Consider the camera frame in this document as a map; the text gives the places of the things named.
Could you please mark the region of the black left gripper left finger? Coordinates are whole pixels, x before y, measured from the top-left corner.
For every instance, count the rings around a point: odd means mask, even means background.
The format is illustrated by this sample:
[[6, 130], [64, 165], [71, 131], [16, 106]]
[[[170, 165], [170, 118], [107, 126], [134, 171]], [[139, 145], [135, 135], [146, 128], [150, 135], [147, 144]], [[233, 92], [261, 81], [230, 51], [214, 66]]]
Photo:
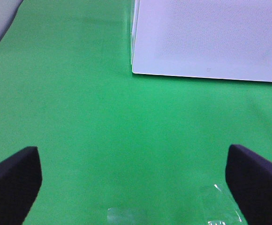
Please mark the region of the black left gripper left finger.
[[0, 162], [0, 225], [21, 225], [42, 185], [38, 148], [25, 147]]

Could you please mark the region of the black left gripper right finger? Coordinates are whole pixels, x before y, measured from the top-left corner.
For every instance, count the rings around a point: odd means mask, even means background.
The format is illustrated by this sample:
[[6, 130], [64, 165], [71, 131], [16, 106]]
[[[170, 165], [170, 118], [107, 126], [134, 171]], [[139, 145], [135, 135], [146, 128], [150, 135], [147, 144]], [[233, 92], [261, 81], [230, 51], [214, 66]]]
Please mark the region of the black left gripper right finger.
[[249, 225], [272, 225], [272, 162], [242, 145], [232, 144], [225, 179]]

